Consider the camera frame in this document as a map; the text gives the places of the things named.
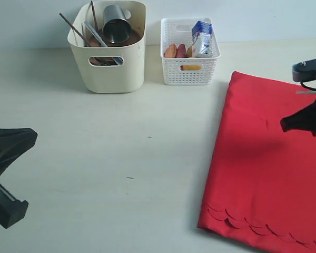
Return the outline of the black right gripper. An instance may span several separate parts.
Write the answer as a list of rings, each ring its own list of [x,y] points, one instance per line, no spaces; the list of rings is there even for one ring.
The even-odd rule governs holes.
[[[283,132],[290,130],[308,131],[316,137],[316,99],[302,110],[282,118],[280,125]]]

